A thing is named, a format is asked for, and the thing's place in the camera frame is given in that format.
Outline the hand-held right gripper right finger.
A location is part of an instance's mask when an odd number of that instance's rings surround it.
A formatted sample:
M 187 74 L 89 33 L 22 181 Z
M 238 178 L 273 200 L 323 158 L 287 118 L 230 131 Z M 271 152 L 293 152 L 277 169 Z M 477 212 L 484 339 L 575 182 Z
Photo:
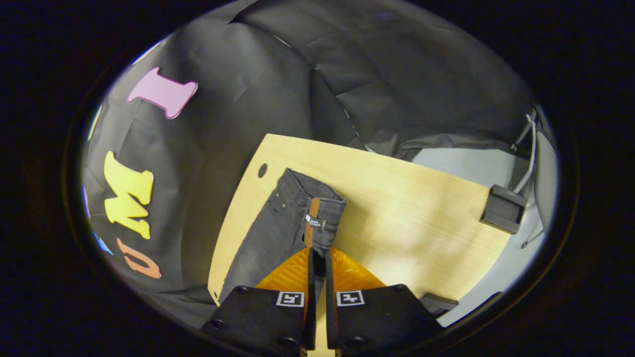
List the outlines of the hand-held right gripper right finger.
M 442 333 L 406 285 L 386 285 L 333 247 L 325 266 L 327 347 L 338 357 L 392 357 Z

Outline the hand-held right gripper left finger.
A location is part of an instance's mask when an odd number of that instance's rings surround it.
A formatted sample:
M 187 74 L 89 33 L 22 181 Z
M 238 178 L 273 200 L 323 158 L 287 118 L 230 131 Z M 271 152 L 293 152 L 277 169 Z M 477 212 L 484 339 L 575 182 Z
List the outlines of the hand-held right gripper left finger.
M 295 253 L 254 287 L 236 286 L 202 332 L 245 354 L 305 357 L 316 345 L 313 249 Z

